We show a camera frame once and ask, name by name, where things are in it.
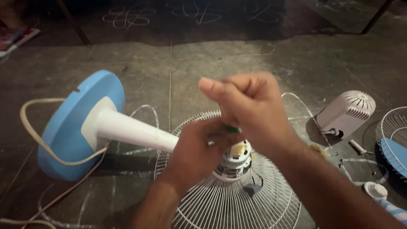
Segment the concrete floor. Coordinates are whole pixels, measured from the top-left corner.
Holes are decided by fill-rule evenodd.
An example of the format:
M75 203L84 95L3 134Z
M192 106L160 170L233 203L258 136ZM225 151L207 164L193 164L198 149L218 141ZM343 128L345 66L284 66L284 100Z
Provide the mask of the concrete floor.
M378 121L392 108L406 105L406 4L397 2L403 7L397 12L404 14L386 12L368 35L357 33L377 12L375 5L350 0L332 0L327 7L317 6L315 0L276 4L279 7L273 5L273 13L262 18L274 20L270 16L274 15L275 23L249 22L242 4L234 3L230 12L217 11L222 16L219 21L196 25L195 18L171 15L165 3L156 2L152 8L157 13L147 16L148 26L128 29L102 21L109 8L100 8L75 17L92 46L83 46L64 20L41 22L41 34L0 64L0 216L28 219L37 212L42 193L44 205L74 184L53 180L39 169L37 145L19 118L21 105L34 98L66 97L100 69L120 78L125 114L148 104L159 123L150 108L141 108L133 117L166 131L194 114L217 109L198 91L201 77L270 71L282 93L294 93L306 104L292 95L283 97L296 132L304 141L322 145L326 143L312 132L308 110L315 115L339 94L361 90L375 99L376 112L350 137L328 149L329 154L339 153L328 160L335 166L341 158L385 164L379 154L359 156L348 141L354 139L374 151ZM41 132L57 107L29 108L33 127ZM113 142L98 170L48 210L46 218L61 228L123 227L153 180L156 151L134 152L139 149ZM345 167L353 181L375 181L385 174L368 162L345 162ZM388 200L407 209L407 185L390 172L384 186ZM297 228L314 227L303 208Z

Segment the white wire fan grille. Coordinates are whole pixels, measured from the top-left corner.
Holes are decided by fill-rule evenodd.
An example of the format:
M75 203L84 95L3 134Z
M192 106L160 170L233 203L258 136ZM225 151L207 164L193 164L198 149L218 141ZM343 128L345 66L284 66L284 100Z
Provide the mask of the white wire fan grille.
M391 141L407 148L407 107L393 109L383 117L376 128L376 140L387 162L405 179L407 160L404 156L400 157L400 148L392 147Z
M179 125L173 134L179 136L182 127L196 120L219 117L220 111L195 115ZM267 158L252 152L252 170L241 179L227 182L214 175L191 188L182 199L171 228L173 229L265 229L294 228L301 202L277 167ZM165 169L171 153L159 152L154 178ZM252 184L263 187L252 198L243 190Z

